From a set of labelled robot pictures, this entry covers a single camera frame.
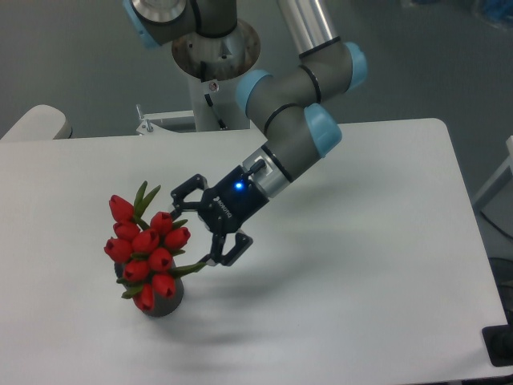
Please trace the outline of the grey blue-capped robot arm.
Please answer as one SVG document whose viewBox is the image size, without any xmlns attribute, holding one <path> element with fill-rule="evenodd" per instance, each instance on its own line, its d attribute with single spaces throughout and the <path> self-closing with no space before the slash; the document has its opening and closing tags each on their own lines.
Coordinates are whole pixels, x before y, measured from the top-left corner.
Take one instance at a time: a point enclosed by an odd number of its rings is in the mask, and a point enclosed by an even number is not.
<svg viewBox="0 0 513 385">
<path fill-rule="evenodd" d="M 255 126 L 266 139 L 215 186 L 195 175 L 172 191 L 172 216 L 195 212 L 212 233 L 208 265 L 232 265 L 252 244 L 242 224 L 341 141 L 322 104 L 367 76 L 364 53 L 340 40 L 323 1 L 278 6 L 300 59 L 281 78 L 257 68 L 261 42 L 234 1 L 123 3 L 147 47 L 171 47 L 197 131 Z"/>
</svg>

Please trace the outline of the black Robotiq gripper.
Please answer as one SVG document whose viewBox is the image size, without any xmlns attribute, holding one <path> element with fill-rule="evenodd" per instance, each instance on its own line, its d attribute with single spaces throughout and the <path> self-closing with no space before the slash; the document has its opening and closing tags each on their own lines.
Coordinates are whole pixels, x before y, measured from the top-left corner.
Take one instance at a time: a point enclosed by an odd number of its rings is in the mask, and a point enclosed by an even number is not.
<svg viewBox="0 0 513 385">
<path fill-rule="evenodd" d="M 264 207 L 269 198 L 249 179 L 240 165 L 215 186 L 206 188 L 207 180 L 200 174 L 174 188 L 171 191 L 174 209 L 170 214 L 172 219 L 177 219 L 183 212 L 198 212 L 198 217 L 213 233 L 210 252 L 202 258 L 202 262 L 210 266 L 231 266 L 253 244 L 249 235 L 237 230 Z M 196 190 L 205 190 L 201 199 L 186 201 L 185 198 Z M 235 245 L 223 253 L 228 233 L 235 233 Z"/>
</svg>

